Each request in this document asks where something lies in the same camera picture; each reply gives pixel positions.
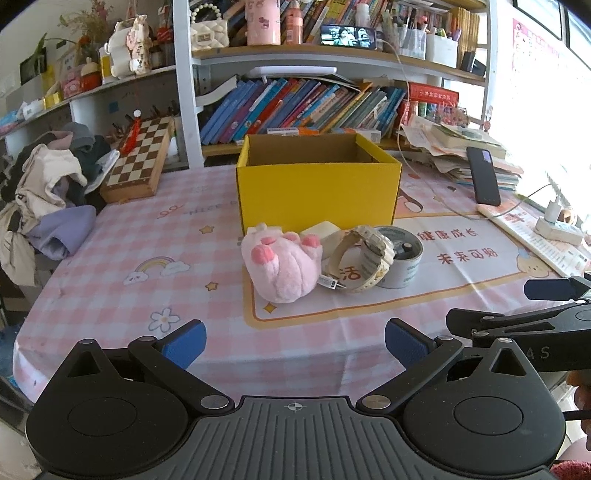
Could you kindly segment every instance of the person's hand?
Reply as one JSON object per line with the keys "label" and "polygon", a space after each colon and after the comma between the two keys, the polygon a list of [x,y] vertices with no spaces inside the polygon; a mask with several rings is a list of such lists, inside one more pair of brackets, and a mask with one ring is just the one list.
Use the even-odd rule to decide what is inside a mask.
{"label": "person's hand", "polygon": [[[579,410],[591,410],[591,387],[583,385],[579,371],[570,372],[566,382],[569,385],[578,387],[574,392],[574,404],[577,405],[577,408]],[[591,451],[591,420],[582,420],[581,428],[587,435],[587,450]]]}

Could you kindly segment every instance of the charging cable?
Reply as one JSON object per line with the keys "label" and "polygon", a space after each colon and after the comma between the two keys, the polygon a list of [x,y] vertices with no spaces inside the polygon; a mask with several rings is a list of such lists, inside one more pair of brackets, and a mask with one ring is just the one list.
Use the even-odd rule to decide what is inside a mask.
{"label": "charging cable", "polygon": [[[409,85],[409,82],[408,82],[408,79],[407,79],[406,73],[405,73],[405,71],[404,71],[404,67],[403,67],[403,65],[402,65],[402,61],[400,60],[400,57],[398,56],[398,52],[396,51],[396,48],[394,48],[394,47],[392,46],[392,44],[391,44],[391,43],[389,43],[389,42],[387,42],[386,40],[382,40],[382,41],[383,41],[383,42],[384,42],[386,45],[388,45],[388,46],[389,46],[389,47],[390,47],[390,48],[393,50],[394,54],[396,55],[396,60],[398,60],[398,63],[400,64],[400,70],[402,71],[402,75],[404,76],[404,81],[405,81],[405,82],[406,82],[406,84],[407,84],[407,93],[408,93],[408,92],[410,92],[410,85]],[[406,165],[406,166],[407,166],[407,167],[408,167],[408,168],[409,168],[409,169],[410,169],[410,170],[411,170],[411,171],[412,171],[412,172],[413,172],[413,173],[414,173],[414,174],[415,174],[415,175],[416,175],[418,178],[420,178],[420,179],[421,179],[421,180],[424,182],[424,184],[425,184],[425,185],[427,185],[427,187],[429,188],[429,190],[431,190],[431,191],[433,192],[433,194],[435,195],[435,197],[438,197],[438,198],[439,198],[439,201],[440,201],[440,202],[441,202],[441,203],[442,203],[442,204],[443,204],[443,205],[444,205],[444,206],[445,206],[445,207],[446,207],[446,208],[447,208],[449,211],[451,211],[451,212],[455,213],[456,215],[459,215],[459,216],[462,216],[462,217],[464,217],[464,218],[467,218],[467,219],[469,219],[469,220],[475,220],[475,221],[480,221],[480,220],[482,220],[482,221],[488,221],[488,220],[491,220],[491,219],[493,219],[493,218],[499,218],[499,217],[505,216],[507,213],[511,213],[513,210],[515,210],[515,209],[516,209],[516,208],[517,208],[519,205],[521,205],[521,204],[522,204],[522,203],[523,203],[523,202],[524,202],[526,199],[528,199],[528,198],[530,198],[531,196],[535,195],[535,194],[536,194],[536,193],[538,193],[540,190],[542,190],[542,189],[545,189],[546,187],[550,187],[550,186],[551,186],[551,185],[550,185],[550,183],[547,183],[547,184],[546,184],[546,185],[544,185],[543,187],[540,187],[539,189],[537,189],[537,190],[536,190],[534,193],[530,193],[530,194],[529,194],[527,197],[524,197],[523,199],[521,199],[521,201],[520,201],[519,203],[517,203],[517,205],[515,205],[514,207],[510,208],[510,209],[509,209],[509,210],[507,210],[506,212],[499,213],[498,215],[493,215],[493,216],[490,216],[490,217],[484,217],[484,218],[480,218],[480,217],[478,217],[478,218],[475,218],[474,216],[469,216],[469,215],[465,215],[464,213],[457,212],[457,211],[455,211],[453,208],[451,208],[451,207],[450,207],[450,206],[449,206],[447,203],[445,203],[445,201],[444,201],[444,200],[443,200],[443,199],[442,199],[442,198],[441,198],[441,197],[440,197],[440,196],[439,196],[439,195],[438,195],[438,194],[435,192],[435,190],[433,189],[433,187],[431,186],[431,184],[430,184],[430,183],[429,183],[427,180],[425,180],[425,179],[423,178],[423,176],[422,176],[422,175],[419,175],[419,174],[417,173],[417,171],[416,171],[416,170],[415,170],[413,167],[411,167],[411,164],[408,162],[408,160],[407,160],[407,159],[406,159],[406,157],[404,156],[404,152],[402,151],[402,148],[400,148],[400,129],[401,129],[401,128],[399,128],[399,129],[398,129],[398,133],[397,133],[397,135],[396,135],[396,143],[397,143],[397,146],[398,146],[398,151],[400,152],[400,155],[401,155],[401,157],[402,157],[402,160],[403,160],[404,164],[405,164],[405,165]]]}

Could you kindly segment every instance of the small jar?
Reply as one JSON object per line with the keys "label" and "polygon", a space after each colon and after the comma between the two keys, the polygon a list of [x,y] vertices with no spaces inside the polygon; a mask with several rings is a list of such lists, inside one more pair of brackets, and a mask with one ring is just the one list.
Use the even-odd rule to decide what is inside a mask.
{"label": "small jar", "polygon": [[164,67],[164,52],[160,48],[160,42],[154,40],[152,42],[152,48],[150,48],[150,63],[153,69],[159,69]]}
{"label": "small jar", "polygon": [[102,85],[102,78],[100,76],[100,68],[98,64],[92,61],[90,57],[86,58],[86,65],[80,71],[82,91],[88,92]]}

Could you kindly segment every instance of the smartphone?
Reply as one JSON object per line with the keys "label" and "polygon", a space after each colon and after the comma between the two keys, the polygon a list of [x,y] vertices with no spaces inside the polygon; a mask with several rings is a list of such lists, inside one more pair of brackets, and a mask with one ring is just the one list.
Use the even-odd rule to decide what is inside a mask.
{"label": "smartphone", "polygon": [[476,203],[498,207],[501,204],[501,194],[491,153],[481,148],[467,147],[466,154],[470,162]]}
{"label": "smartphone", "polygon": [[320,44],[375,50],[375,30],[366,27],[321,25]]}

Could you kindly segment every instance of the pearl handbag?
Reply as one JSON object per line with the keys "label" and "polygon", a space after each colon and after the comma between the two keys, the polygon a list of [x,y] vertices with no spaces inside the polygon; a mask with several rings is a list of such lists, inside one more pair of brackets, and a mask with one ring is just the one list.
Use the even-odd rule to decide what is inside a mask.
{"label": "pearl handbag", "polygon": [[[195,22],[197,16],[202,14],[206,8],[212,9],[217,18],[215,20]],[[228,21],[222,19],[216,5],[201,4],[191,12],[191,51],[222,48],[227,47],[229,44]]]}

